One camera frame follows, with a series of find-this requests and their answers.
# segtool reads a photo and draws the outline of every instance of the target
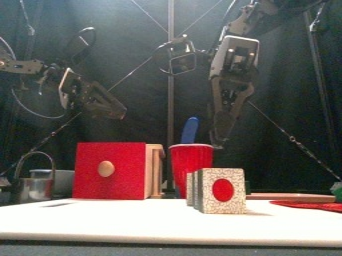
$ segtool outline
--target speckled block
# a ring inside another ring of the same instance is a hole
[[[244,214],[243,169],[204,168],[197,171],[197,210],[211,214]]]

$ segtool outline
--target metal rod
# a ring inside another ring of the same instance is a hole
[[[173,39],[175,35],[175,3],[173,0],[168,0],[168,42]],[[173,102],[175,102],[175,86],[173,86],[173,77],[168,76],[168,107],[167,107],[167,150],[168,147],[173,144]],[[173,188],[173,179],[172,179],[172,168],[171,168],[171,159],[167,158],[167,189]]]

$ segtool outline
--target red plastic cup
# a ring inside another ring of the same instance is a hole
[[[207,144],[176,144],[169,147],[175,185],[180,198],[187,193],[187,173],[212,167],[213,148]]]

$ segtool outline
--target round wooden knob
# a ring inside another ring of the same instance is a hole
[[[115,167],[109,161],[101,161],[97,167],[97,172],[101,177],[109,177],[113,174]]]

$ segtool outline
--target blue object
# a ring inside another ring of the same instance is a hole
[[[195,143],[196,132],[197,132],[199,120],[196,117],[189,117],[181,133],[180,144]]]

